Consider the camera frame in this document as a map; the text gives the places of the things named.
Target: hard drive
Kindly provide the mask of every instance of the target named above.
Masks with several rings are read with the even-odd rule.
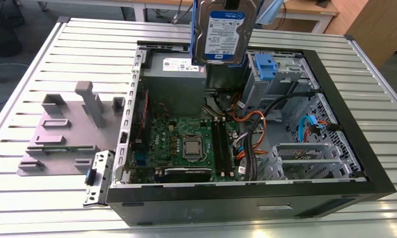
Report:
[[[261,0],[194,0],[193,64],[240,65]]]

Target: aluminum extrusion table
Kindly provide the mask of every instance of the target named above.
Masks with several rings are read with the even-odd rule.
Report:
[[[397,193],[318,219],[129,228],[109,208],[82,208],[84,176],[16,175],[44,95],[56,92],[65,100],[81,100],[73,89],[86,79],[101,100],[125,94],[137,41],[189,42],[189,31],[186,25],[76,18],[56,24],[0,114],[0,234],[397,237]],[[397,95],[356,42],[336,35],[256,30],[249,45],[317,51],[397,188]]]

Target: connector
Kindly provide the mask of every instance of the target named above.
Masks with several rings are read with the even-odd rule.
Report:
[[[90,169],[86,172],[85,184],[93,186],[96,180],[97,169]]]
[[[342,126],[329,122],[328,125],[325,126],[325,129],[328,131],[338,131],[338,130],[342,130]]]
[[[320,125],[318,124],[310,125],[309,131],[310,131],[310,133],[320,135]]]

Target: cpu socket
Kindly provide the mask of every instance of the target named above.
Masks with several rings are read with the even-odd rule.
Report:
[[[200,135],[182,136],[182,158],[196,163],[202,159],[202,143]]]

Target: power supply label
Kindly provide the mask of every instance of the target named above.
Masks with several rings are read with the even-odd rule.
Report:
[[[198,72],[198,66],[192,65],[192,59],[164,58],[164,71]]]
[[[224,60],[234,55],[240,35],[237,28],[244,23],[242,12],[213,11],[206,28],[204,53],[210,60]]]

